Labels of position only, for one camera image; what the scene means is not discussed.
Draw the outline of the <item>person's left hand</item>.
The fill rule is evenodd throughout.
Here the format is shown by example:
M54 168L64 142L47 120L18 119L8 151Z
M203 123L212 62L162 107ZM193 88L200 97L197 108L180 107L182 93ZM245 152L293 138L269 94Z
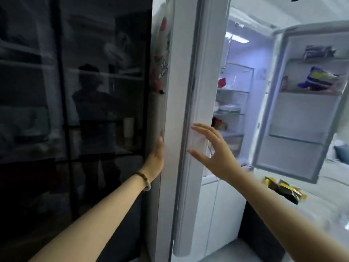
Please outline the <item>person's left hand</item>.
M164 147L163 150L155 150L150 153L140 172L146 176L149 183L152 183L161 173L164 167Z

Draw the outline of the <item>person's right hand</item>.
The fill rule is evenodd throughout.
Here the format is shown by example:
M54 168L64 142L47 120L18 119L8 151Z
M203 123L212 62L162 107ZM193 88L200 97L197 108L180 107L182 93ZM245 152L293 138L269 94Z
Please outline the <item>person's right hand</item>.
M203 135L214 149L210 162L203 165L216 177L229 182L234 172L239 170L240 164L235 159L220 132L212 126L203 123L194 123L191 129Z

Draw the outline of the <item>white fridge door with magnets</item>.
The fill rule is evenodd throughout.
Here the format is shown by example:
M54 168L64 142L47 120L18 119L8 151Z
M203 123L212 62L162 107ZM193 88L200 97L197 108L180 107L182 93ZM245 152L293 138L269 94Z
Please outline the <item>white fridge door with magnets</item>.
M148 262L191 255L205 167L186 150L207 152L207 139L191 126L211 124L230 6L231 0L153 1L146 153L163 130L165 165L145 193ZM154 56L162 54L169 67L165 94L158 95Z

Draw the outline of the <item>person's left forearm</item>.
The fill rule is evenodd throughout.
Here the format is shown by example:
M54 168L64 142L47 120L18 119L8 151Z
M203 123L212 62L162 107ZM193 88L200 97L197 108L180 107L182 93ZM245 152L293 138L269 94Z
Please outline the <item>person's left forearm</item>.
M96 262L135 200L150 186L144 174L134 173L28 262Z

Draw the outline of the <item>person's right forearm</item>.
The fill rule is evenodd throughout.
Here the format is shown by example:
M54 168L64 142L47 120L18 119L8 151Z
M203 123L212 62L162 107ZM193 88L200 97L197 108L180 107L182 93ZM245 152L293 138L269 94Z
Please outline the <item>person's right forearm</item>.
M240 166L226 173L294 262L349 262L349 251Z

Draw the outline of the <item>white and green food container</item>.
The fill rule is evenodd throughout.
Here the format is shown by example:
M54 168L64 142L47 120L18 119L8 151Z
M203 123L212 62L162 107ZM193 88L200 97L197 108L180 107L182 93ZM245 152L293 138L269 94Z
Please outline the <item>white and green food container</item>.
M220 104L219 102L215 102L214 105L214 115L220 114L240 114L241 106L235 104Z

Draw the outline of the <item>pink fridge magnet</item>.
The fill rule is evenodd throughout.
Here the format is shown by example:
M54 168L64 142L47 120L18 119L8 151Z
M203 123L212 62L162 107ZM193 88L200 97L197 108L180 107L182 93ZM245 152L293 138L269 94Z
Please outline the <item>pink fridge magnet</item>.
M166 79L155 78L153 80L153 91L154 91L154 93L156 93L158 95L164 95L165 94L166 85L167 85L167 80Z

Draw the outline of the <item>colourful cartoon fridge magnet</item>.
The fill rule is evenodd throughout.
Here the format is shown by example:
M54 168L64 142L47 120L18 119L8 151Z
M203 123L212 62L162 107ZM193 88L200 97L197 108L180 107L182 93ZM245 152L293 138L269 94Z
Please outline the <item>colourful cartoon fridge magnet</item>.
M156 79L163 79L167 76L169 67L169 55L155 55L154 56L154 75Z

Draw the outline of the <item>dark glass cabinet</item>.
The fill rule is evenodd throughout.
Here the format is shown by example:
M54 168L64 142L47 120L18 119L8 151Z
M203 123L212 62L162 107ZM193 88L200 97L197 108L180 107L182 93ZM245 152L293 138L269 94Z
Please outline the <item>dark glass cabinet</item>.
M0 0L0 262L144 162L153 0Z

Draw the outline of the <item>yellow and black packets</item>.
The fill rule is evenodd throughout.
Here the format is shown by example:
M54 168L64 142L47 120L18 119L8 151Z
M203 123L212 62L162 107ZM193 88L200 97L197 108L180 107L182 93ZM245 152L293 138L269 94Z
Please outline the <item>yellow and black packets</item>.
M262 179L262 183L295 205L298 205L300 201L304 201L308 198L308 195L303 193L300 188L291 186L283 180L277 181L273 177L265 176Z

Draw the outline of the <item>black cabinet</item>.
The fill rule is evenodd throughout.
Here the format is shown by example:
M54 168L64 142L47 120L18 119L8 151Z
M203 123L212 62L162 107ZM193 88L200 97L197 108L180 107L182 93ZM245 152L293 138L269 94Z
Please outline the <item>black cabinet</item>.
M248 202L243 211L238 238L244 241L262 262L292 261Z

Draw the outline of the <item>white fridge door with shelves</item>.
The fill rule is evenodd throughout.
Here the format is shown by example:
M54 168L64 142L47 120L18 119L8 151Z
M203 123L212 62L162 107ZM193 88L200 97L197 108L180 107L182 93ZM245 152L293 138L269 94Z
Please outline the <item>white fridge door with shelves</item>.
M332 58L303 59L307 45L332 46ZM342 76L334 89L297 87L313 66ZM252 166L316 184L349 94L349 21L278 32L255 130Z

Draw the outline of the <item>blue cushion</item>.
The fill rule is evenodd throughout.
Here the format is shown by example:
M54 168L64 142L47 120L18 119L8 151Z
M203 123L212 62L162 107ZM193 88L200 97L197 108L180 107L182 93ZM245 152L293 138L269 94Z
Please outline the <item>blue cushion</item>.
M334 146L336 156L339 161L349 164L349 145Z

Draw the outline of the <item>blue and yellow packet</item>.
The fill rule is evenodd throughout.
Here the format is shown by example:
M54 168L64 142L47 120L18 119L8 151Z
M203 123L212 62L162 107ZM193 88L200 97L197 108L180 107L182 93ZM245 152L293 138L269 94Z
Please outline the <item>blue and yellow packet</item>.
M334 89L341 79L341 75L313 66L306 80L297 84L297 87L311 92L328 91Z

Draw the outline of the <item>dark snack packet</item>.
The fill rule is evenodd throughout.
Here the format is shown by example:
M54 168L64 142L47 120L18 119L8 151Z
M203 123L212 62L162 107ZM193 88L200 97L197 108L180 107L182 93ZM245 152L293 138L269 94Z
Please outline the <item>dark snack packet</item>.
M336 50L332 46L307 45L303 54L303 59L312 58L332 58Z

